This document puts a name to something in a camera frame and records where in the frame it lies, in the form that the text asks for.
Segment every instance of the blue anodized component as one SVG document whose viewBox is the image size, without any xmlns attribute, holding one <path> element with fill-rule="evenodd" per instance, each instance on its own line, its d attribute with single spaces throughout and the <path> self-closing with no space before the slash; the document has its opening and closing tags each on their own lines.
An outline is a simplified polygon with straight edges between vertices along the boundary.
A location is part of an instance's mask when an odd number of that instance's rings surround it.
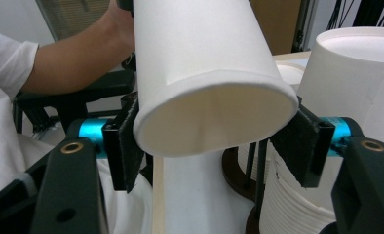
<svg viewBox="0 0 384 234">
<path fill-rule="evenodd" d="M 107 119 L 87 119 L 80 126 L 79 137 L 87 137 L 96 146 L 96 157 L 107 158 L 104 150 L 103 133 L 101 128 L 106 124 Z"/>
<path fill-rule="evenodd" d="M 332 136 L 332 140 L 331 140 L 331 148 L 344 146 L 343 138 L 351 137 L 350 127 L 348 126 L 347 122 L 345 122 L 344 119 L 340 117 L 321 117 L 320 119 L 324 121 L 329 121 L 331 124 L 335 126 L 334 135 Z M 331 148 L 327 156 L 329 157 L 340 156 L 337 152 L 335 152 Z"/>
</svg>

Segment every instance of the white t-shirt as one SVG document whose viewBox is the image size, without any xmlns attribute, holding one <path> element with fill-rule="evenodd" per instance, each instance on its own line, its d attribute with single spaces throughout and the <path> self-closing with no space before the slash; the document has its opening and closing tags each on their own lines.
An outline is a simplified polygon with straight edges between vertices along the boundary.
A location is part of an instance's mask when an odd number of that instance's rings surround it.
<svg viewBox="0 0 384 234">
<path fill-rule="evenodd" d="M 18 135 L 12 117 L 12 99 L 29 76 L 38 44 L 16 42 L 0 35 L 0 190 L 53 147 Z M 98 161 L 110 233 L 151 233 L 152 188 L 139 175 L 134 190 L 116 192 L 107 160 Z"/>
</svg>

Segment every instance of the person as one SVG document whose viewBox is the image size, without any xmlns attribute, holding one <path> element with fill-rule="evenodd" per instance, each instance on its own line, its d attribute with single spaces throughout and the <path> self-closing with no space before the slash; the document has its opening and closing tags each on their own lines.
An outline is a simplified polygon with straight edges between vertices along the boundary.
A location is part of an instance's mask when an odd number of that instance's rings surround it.
<svg viewBox="0 0 384 234">
<path fill-rule="evenodd" d="M 18 91 L 78 91 L 134 50 L 134 20 L 111 0 L 104 15 L 81 33 L 39 47 L 0 34 L 0 190 L 53 147 L 18 135 L 11 114 Z M 107 161 L 98 162 L 110 233 L 151 233 L 151 186 L 139 175 L 134 190 L 114 191 Z"/>
</svg>

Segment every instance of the sleeve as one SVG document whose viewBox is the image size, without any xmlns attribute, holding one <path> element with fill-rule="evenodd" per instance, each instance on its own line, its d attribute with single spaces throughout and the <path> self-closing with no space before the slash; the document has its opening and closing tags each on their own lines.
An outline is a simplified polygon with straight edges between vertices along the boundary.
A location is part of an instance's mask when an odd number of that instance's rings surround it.
<svg viewBox="0 0 384 234">
<path fill-rule="evenodd" d="M 38 44 L 17 42 L 0 34 L 0 89 L 11 99 L 33 69 Z"/>
</svg>

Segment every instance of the human arm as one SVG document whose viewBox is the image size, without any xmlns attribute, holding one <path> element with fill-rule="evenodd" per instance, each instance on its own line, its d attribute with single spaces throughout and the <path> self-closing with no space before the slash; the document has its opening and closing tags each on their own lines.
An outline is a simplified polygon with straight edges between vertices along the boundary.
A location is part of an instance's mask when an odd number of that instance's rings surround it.
<svg viewBox="0 0 384 234">
<path fill-rule="evenodd" d="M 81 33 L 41 47 L 22 91 L 64 94 L 81 90 L 134 50 L 134 20 L 111 0 L 108 10 Z"/>
</svg>

